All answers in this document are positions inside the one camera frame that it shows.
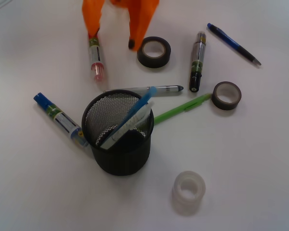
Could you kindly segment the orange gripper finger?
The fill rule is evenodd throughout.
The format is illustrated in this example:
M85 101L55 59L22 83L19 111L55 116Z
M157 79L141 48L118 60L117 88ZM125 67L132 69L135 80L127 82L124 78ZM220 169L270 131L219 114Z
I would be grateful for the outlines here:
M128 12L130 16L130 38L129 49L138 51L159 0L129 0Z
M98 33L104 0L83 0L82 14L86 29L90 36Z

